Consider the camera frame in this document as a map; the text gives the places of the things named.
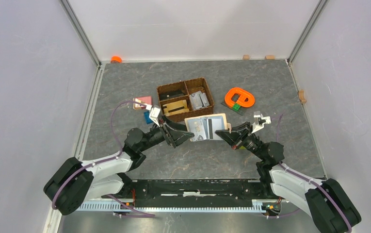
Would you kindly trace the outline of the white magnetic stripe card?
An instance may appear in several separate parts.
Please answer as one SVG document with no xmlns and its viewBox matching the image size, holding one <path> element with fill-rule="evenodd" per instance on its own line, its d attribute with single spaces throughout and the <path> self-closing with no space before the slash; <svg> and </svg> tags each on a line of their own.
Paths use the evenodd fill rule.
<svg viewBox="0 0 371 233">
<path fill-rule="evenodd" d="M 223 140 L 220 136 L 216 134 L 217 130 L 224 130 L 225 123 L 222 116 L 210 116 L 207 118 L 207 136 L 208 140 Z"/>
</svg>

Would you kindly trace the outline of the beige leather card holder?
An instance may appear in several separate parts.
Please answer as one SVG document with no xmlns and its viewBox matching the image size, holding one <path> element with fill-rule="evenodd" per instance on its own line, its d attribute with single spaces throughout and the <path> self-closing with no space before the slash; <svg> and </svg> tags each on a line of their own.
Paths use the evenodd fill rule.
<svg viewBox="0 0 371 233">
<path fill-rule="evenodd" d="M 187 127 L 187 131 L 188 131 L 188 123 L 187 121 L 189 119 L 194 119 L 194 118 L 202 118 L 204 120 L 204 126 L 205 126 L 205 131 L 206 131 L 206 135 L 207 135 L 207 118 L 208 117 L 215 117 L 215 116 L 221 116 L 224 118 L 224 123 L 225 123 L 225 130 L 228 130 L 228 122 L 227 122 L 227 119 L 226 119 L 226 114 L 225 113 L 220 113 L 220 114 L 211 114 L 211 115 L 203 115 L 203 116 L 195 116 L 195 117 L 188 117 L 188 118 L 185 118 L 184 119 L 184 122 L 185 122 L 185 125 Z"/>
</svg>

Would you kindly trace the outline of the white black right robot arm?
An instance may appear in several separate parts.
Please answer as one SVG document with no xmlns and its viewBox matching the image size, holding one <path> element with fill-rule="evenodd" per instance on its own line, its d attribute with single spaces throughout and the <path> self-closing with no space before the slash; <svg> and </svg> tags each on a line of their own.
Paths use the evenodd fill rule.
<svg viewBox="0 0 371 233">
<path fill-rule="evenodd" d="M 246 122 L 232 130 L 217 130 L 217 136 L 232 149 L 244 147 L 260 159 L 256 163 L 260 175 L 260 193 L 288 200 L 308 214 L 322 233 L 350 233 L 362 221 L 338 181 L 306 176 L 290 167 L 284 160 L 284 146 L 279 142 L 263 142 L 255 135 L 255 126 Z"/>
</svg>

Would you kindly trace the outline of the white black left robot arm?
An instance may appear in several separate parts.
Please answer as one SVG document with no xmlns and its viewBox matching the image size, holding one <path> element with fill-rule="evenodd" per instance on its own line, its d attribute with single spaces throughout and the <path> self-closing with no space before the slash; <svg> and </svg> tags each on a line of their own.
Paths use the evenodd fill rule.
<svg viewBox="0 0 371 233">
<path fill-rule="evenodd" d="M 139 128 L 129 130 L 122 149 L 114 154 L 86 161 L 75 157 L 66 159 L 43 188 L 52 209 L 65 216 L 91 199 L 114 194 L 128 197 L 132 185 L 126 172 L 143 163 L 145 150 L 162 142 L 176 148 L 194 137 L 184 124 L 172 122 L 165 116 L 158 121 L 147 133 Z"/>
</svg>

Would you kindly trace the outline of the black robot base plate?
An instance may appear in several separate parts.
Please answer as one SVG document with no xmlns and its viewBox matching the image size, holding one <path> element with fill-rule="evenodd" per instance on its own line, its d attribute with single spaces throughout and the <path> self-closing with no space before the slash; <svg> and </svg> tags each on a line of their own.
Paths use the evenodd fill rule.
<svg viewBox="0 0 371 233">
<path fill-rule="evenodd" d="M 258 179 L 133 180 L 115 194 L 135 207 L 250 207 L 253 200 L 281 198 Z"/>
</svg>

